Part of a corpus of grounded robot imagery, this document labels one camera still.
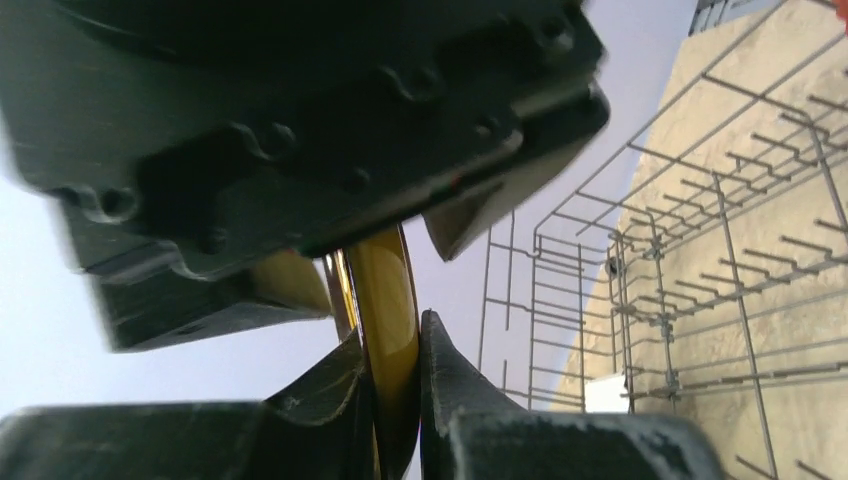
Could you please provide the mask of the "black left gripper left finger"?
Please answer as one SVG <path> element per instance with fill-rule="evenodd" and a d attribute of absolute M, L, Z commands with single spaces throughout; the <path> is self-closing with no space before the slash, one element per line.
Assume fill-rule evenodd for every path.
<path fill-rule="evenodd" d="M 1 423 L 5 479 L 369 479 L 369 389 L 346 338 L 261 401 L 28 408 Z"/>

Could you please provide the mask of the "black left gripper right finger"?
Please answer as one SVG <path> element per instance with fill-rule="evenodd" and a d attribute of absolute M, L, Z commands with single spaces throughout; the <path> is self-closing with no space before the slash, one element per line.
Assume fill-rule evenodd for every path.
<path fill-rule="evenodd" d="M 454 346 L 438 314 L 421 318 L 424 479 L 721 479 L 691 422 L 658 414 L 528 411 Z"/>

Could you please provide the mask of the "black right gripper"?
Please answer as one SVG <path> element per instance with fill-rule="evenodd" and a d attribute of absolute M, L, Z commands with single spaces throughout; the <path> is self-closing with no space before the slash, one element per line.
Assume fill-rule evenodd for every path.
<path fill-rule="evenodd" d="M 5 1 L 1 110 L 82 270 L 213 280 L 531 195 L 607 123 L 604 55 L 578 1 Z"/>

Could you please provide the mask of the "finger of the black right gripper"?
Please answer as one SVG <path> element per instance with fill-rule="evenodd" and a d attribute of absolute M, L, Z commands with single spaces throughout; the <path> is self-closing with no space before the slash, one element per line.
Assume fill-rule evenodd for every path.
<path fill-rule="evenodd" d="M 439 257 L 450 262 L 530 195 L 521 182 L 496 183 L 434 207 L 423 215 Z"/>
<path fill-rule="evenodd" d="M 215 281 L 189 279 L 166 268 L 130 283 L 94 277 L 92 286 L 110 348 L 120 353 L 332 314 L 313 261 L 285 251 Z"/>

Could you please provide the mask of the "yellow plate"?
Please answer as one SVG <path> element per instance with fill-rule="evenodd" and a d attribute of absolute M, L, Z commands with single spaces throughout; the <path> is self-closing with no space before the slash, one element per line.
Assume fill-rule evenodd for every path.
<path fill-rule="evenodd" d="M 401 479 L 420 419 L 419 320 L 401 226 L 332 256 L 351 332 L 263 402 L 248 479 Z"/>

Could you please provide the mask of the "orange fluted plate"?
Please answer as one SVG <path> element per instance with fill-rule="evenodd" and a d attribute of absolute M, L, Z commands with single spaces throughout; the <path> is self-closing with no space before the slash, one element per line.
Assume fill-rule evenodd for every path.
<path fill-rule="evenodd" d="M 848 0 L 832 0 L 835 15 L 842 22 L 845 34 L 848 34 Z"/>

